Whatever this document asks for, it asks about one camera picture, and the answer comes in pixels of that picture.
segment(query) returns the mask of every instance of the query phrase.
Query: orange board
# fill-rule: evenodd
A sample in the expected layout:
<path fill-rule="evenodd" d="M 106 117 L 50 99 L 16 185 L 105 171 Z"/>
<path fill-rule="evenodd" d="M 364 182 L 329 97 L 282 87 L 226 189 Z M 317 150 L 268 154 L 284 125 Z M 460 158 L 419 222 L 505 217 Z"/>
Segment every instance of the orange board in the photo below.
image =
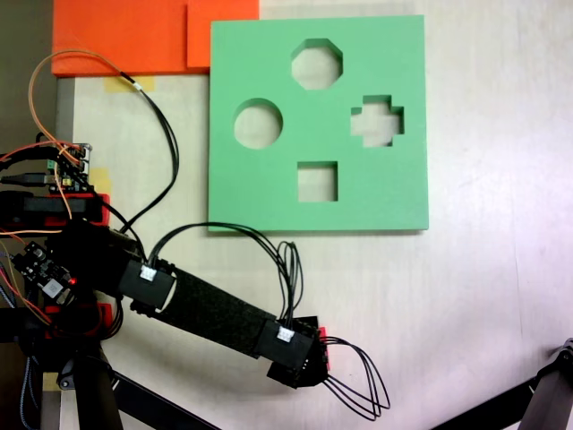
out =
<path fill-rule="evenodd" d="M 187 67 L 209 73 L 211 23 L 259 19 L 259 0 L 189 0 Z"/>
<path fill-rule="evenodd" d="M 208 73 L 211 21 L 258 16 L 258 0 L 54 0 L 53 50 L 96 51 L 128 74 Z M 86 56 L 57 57 L 52 72 L 116 74 Z"/>

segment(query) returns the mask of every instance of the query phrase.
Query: black plastic part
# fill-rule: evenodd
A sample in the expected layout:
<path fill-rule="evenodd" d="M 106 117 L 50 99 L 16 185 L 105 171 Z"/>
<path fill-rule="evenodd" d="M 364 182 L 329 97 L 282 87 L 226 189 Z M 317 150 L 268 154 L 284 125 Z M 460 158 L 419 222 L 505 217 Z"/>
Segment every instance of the black plastic part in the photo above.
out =
<path fill-rule="evenodd" d="M 17 340 L 24 328 L 24 317 L 29 313 L 27 308 L 0 309 L 0 343 Z"/>
<path fill-rule="evenodd" d="M 156 430 L 220 430 L 122 374 L 115 373 L 117 407 Z"/>
<path fill-rule="evenodd" d="M 319 320 L 316 316 L 306 316 L 293 320 L 295 331 L 312 338 L 311 349 L 300 371 L 273 363 L 267 376 L 291 388 L 314 387 L 329 377 L 329 357 L 327 346 L 321 342 Z"/>
<path fill-rule="evenodd" d="M 212 286 L 191 273 L 174 269 L 175 292 L 159 314 L 163 323 L 257 358 L 253 352 L 262 326 L 276 317 Z"/>
<path fill-rule="evenodd" d="M 165 305 L 175 278 L 158 271 L 153 281 L 145 280 L 141 275 L 141 262 L 131 260 L 127 263 L 125 273 L 119 282 L 119 292 L 138 302 L 161 309 Z"/>
<path fill-rule="evenodd" d="M 295 331 L 286 342 L 277 337 L 280 323 L 266 321 L 254 352 L 285 367 L 300 371 L 311 349 L 312 338 Z"/>
<path fill-rule="evenodd" d="M 119 282 L 131 260 L 141 260 L 137 243 L 106 227 L 71 220 L 59 235 L 51 235 L 47 248 L 52 258 L 77 278 L 78 284 L 110 296 L 117 295 Z"/>
<path fill-rule="evenodd" d="M 22 173 L 20 175 L 2 176 L 0 183 L 6 185 L 44 186 L 48 183 L 45 173 Z"/>
<path fill-rule="evenodd" d="M 73 197 L 68 199 L 70 210 L 77 218 L 102 222 L 101 204 L 93 198 Z M 0 193 L 0 225 L 25 225 L 26 228 L 44 228 L 47 218 L 65 222 L 68 211 L 62 199 L 39 197 L 29 192 L 3 191 Z"/>

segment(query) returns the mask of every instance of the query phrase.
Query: table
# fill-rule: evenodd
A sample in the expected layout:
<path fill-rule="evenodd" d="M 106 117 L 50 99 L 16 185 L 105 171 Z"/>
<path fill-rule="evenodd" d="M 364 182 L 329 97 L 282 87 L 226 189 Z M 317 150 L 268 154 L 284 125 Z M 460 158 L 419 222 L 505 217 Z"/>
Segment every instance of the table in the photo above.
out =
<path fill-rule="evenodd" d="M 371 354 L 392 409 L 366 422 L 324 387 L 293 391 L 266 378 L 264 359 L 132 313 L 104 344 L 117 371 L 223 429 L 426 429 L 523 382 L 570 336 L 573 4 L 261 0 L 262 19 L 389 13 L 425 15 L 430 229 L 272 239 L 300 248 L 307 289 L 298 314 L 317 314 L 330 334 Z M 148 249 L 207 216 L 209 79 L 155 84 L 150 96 L 175 129 L 182 169 L 136 224 Z M 104 92 L 99 78 L 75 81 L 73 138 L 94 145 L 93 163 L 108 168 L 125 215 L 168 181 L 167 146 L 148 107 Z M 278 313 L 276 272 L 263 253 L 245 251 L 255 246 L 189 231 L 162 257 Z M 334 375 L 363 382 L 352 354 L 330 356 Z M 66 430 L 77 428 L 71 396 Z"/>

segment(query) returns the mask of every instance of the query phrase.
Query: black metal leg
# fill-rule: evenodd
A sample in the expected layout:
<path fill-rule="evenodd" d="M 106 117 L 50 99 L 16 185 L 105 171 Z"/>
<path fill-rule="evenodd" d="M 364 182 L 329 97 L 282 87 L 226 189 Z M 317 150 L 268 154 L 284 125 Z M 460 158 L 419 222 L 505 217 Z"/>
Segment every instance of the black metal leg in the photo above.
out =
<path fill-rule="evenodd" d="M 505 391 L 433 430 L 502 430 L 521 420 L 533 393 L 535 378 Z"/>
<path fill-rule="evenodd" d="M 115 378 L 117 406 L 143 424 L 156 430 L 220 430 L 122 374 L 115 373 Z"/>
<path fill-rule="evenodd" d="M 519 430 L 565 430 L 572 406 L 570 378 L 560 368 L 555 368 L 537 384 Z"/>
<path fill-rule="evenodd" d="M 78 357 L 73 369 L 81 430 L 123 430 L 109 368 L 92 357 Z"/>

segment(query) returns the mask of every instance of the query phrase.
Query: green foam board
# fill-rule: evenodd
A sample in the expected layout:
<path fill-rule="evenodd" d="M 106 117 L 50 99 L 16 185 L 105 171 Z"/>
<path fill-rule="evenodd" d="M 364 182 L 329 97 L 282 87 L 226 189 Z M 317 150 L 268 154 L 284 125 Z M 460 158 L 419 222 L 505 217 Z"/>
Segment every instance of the green foam board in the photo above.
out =
<path fill-rule="evenodd" d="M 213 22 L 209 219 L 265 231 L 428 228 L 423 35 L 422 16 Z M 321 44 L 341 56 L 342 74 L 307 90 L 292 60 Z M 280 136 L 259 150 L 234 129 L 257 100 L 282 116 Z M 351 114 L 372 100 L 403 115 L 390 146 L 351 135 Z M 338 169 L 335 201 L 299 202 L 308 165 Z"/>

